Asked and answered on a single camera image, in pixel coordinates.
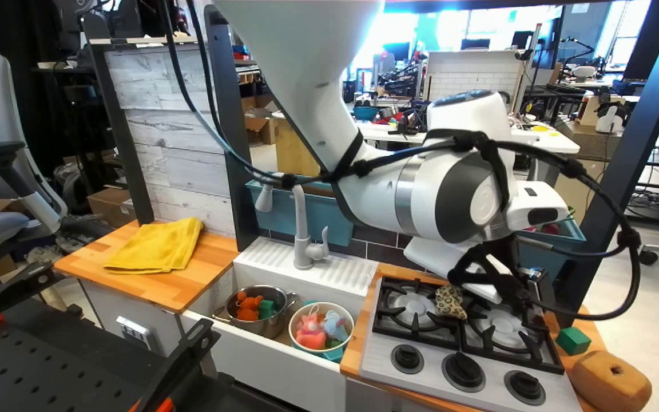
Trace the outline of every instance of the gray faucet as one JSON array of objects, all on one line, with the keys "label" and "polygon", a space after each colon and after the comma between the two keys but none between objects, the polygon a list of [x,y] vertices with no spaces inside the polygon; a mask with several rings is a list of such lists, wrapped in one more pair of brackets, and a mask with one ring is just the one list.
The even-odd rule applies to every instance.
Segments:
[{"label": "gray faucet", "polygon": [[[275,173],[275,175],[281,176],[282,173]],[[273,185],[264,184],[259,198],[256,199],[257,211],[263,213],[271,211],[273,206],[273,190]],[[293,237],[293,266],[301,271],[306,271],[313,268],[314,261],[322,260],[330,255],[330,248],[327,245],[327,227],[325,226],[322,229],[322,244],[312,243],[307,228],[307,203],[304,199],[304,190],[301,188],[301,185],[296,185],[291,188],[291,193],[293,193],[293,204],[296,209],[296,234]]]}]

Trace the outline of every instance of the yellow cloth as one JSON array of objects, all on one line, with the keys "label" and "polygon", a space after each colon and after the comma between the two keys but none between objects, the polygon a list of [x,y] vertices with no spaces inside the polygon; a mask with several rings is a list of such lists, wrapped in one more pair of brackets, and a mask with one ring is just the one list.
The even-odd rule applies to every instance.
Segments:
[{"label": "yellow cloth", "polygon": [[202,230],[196,218],[165,224],[143,224],[103,268],[112,274],[166,274],[184,269]]}]

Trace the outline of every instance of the blue bowl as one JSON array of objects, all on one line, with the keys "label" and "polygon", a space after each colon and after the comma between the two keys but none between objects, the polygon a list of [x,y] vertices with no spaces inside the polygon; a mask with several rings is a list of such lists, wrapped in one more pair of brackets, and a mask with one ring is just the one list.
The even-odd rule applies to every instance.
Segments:
[{"label": "blue bowl", "polygon": [[373,120],[376,117],[376,114],[378,114],[378,108],[359,105],[353,109],[353,112],[355,112],[355,119]]}]

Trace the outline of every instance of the caster wheel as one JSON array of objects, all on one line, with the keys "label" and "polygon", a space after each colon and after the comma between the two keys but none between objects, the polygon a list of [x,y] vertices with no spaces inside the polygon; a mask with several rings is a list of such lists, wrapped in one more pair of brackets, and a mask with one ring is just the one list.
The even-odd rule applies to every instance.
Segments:
[{"label": "caster wheel", "polygon": [[655,262],[657,262],[657,253],[648,250],[640,252],[641,264],[646,264],[646,266],[651,266],[651,264],[654,264]]}]

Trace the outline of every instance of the wooden countertop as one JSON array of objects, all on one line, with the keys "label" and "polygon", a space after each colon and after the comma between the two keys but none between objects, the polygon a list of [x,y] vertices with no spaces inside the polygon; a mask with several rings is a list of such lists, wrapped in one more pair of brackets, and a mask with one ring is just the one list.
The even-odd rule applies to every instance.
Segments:
[{"label": "wooden countertop", "polygon": [[[352,332],[352,339],[350,339],[350,343],[348,343],[347,349],[345,349],[345,355],[343,355],[342,357],[342,362],[340,363],[340,371],[345,376],[348,376],[358,381],[363,381],[370,385],[384,389],[385,391],[389,391],[393,394],[403,396],[407,399],[410,399],[411,401],[417,402],[421,405],[424,405],[425,407],[430,407],[431,409],[434,410],[441,410],[444,412],[448,412],[448,411],[479,412],[478,409],[473,409],[473,407],[467,407],[454,402],[444,401],[444,399],[439,399],[436,397],[419,394],[418,392],[414,392],[414,391],[407,391],[406,389],[396,388],[395,386],[385,385],[374,381],[368,381],[359,376],[360,361],[363,357],[364,340],[366,339],[366,334],[368,332],[368,322],[370,321],[370,313],[374,303],[375,284],[376,281],[380,279],[382,276],[392,276],[396,278],[410,279],[410,280],[413,280],[414,278],[420,278],[424,282],[439,284],[439,285],[446,283],[444,279],[432,277],[422,272],[413,271],[411,269],[399,268],[398,266],[392,266],[392,264],[384,264],[384,263],[379,264],[378,271],[376,272],[376,276],[374,277],[373,282],[371,282],[371,285],[368,288],[368,295],[366,296],[366,300],[363,303],[363,310],[361,310],[358,319],[355,321],[355,330],[353,330]],[[551,329],[551,337],[553,339],[556,339],[559,328],[558,328],[558,324],[556,323],[556,318],[555,316],[553,316],[553,314],[546,314],[546,324]],[[602,341],[601,336],[599,335],[599,332],[597,331],[596,326],[594,325],[593,322],[584,322],[578,320],[575,321],[574,326],[579,328],[584,334],[586,334],[586,336],[588,336],[591,339],[591,345],[589,346],[589,351],[606,350],[606,347],[604,346],[604,342]],[[558,346],[557,346],[557,350],[559,350],[561,362],[563,363],[566,370],[570,370],[570,368],[573,367],[576,360],[578,360],[578,358],[584,355],[581,354],[577,356],[569,356],[565,354],[565,352],[563,352]],[[584,399],[582,399],[581,397],[579,397],[578,400],[581,403],[581,408],[583,409],[583,412],[596,412],[596,409],[594,409],[594,407],[591,406],[591,404],[589,404],[587,401],[584,401]]]},{"label": "wooden countertop", "polygon": [[133,221],[116,229],[58,260],[55,269],[182,313],[232,266],[233,259],[238,256],[235,239],[203,232],[190,263],[183,271],[149,275],[106,272],[103,269],[104,261],[124,245],[138,228],[137,222]]}]

